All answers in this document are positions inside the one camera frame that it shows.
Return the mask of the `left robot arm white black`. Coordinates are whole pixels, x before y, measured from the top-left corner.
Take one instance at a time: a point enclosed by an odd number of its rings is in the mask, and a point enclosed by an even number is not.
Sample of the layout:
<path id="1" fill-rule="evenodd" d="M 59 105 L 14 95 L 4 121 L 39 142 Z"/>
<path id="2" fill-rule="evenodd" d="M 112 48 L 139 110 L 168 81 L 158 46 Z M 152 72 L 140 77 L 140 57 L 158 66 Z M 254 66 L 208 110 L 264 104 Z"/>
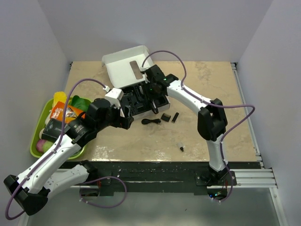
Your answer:
<path id="1" fill-rule="evenodd" d="M 15 200 L 23 212 L 31 216 L 39 212 L 50 197 L 67 187 L 94 184 L 98 169 L 87 160 L 65 172 L 61 178 L 52 175 L 69 157 L 95 139 L 99 131 L 109 126 L 129 129 L 133 121 L 129 107 L 123 110 L 104 98 L 96 99 L 86 112 L 63 128 L 63 134 L 32 166 L 17 176 L 8 175 L 4 179 L 11 194 L 8 202 Z"/>

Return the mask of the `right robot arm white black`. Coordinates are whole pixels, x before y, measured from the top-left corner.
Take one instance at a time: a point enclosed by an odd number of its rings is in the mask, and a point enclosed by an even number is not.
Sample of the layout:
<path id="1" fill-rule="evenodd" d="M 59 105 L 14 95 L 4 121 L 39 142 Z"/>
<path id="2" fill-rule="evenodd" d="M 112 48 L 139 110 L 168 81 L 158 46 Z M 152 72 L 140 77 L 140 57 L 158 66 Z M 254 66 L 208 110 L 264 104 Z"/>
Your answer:
<path id="1" fill-rule="evenodd" d="M 143 68 L 141 74 L 145 76 L 148 85 L 146 93 L 149 98 L 154 99 L 159 95 L 174 98 L 198 117 L 197 130 L 206 140 L 209 152 L 209 170 L 202 175 L 202 180 L 207 185 L 220 185 L 228 176 L 229 184 L 234 185 L 234 176 L 223 149 L 223 136 L 228 121 L 222 102 L 219 99 L 210 100 L 201 96 L 185 86 L 183 80 L 173 74 L 164 75 L 157 65 Z"/>

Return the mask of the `small oil bottle black cap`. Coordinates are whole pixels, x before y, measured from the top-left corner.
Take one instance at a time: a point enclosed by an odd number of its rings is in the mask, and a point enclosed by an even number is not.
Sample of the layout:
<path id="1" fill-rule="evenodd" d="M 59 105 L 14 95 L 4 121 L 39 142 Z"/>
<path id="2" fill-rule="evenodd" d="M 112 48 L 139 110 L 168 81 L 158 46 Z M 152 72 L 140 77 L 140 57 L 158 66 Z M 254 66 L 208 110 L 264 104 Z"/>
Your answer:
<path id="1" fill-rule="evenodd" d="M 177 146 L 182 152 L 184 152 L 184 145 L 182 142 L 177 143 Z"/>

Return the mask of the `white cardboard box lid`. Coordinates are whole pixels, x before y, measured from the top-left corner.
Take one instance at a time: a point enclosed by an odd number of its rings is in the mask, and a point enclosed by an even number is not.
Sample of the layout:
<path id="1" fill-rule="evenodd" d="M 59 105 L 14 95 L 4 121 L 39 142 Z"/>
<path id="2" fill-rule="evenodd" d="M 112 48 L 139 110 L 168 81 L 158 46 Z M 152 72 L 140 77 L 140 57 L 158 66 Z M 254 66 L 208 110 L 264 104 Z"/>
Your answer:
<path id="1" fill-rule="evenodd" d="M 104 55 L 102 66 L 106 67 L 113 87 L 122 89 L 132 84 L 146 82 L 141 70 L 154 65 L 152 59 L 147 58 L 148 55 L 149 50 L 144 45 Z"/>

